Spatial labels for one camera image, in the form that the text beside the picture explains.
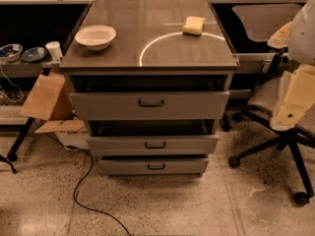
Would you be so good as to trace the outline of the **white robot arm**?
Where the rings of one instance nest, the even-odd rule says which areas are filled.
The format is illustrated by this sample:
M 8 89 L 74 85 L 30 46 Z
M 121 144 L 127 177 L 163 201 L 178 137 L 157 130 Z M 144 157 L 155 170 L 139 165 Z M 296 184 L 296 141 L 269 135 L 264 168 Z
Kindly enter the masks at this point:
M 315 0 L 308 0 L 293 20 L 268 40 L 277 49 L 286 47 L 288 57 L 299 63 L 281 78 L 278 102 L 270 126 L 276 131 L 293 128 L 315 103 Z

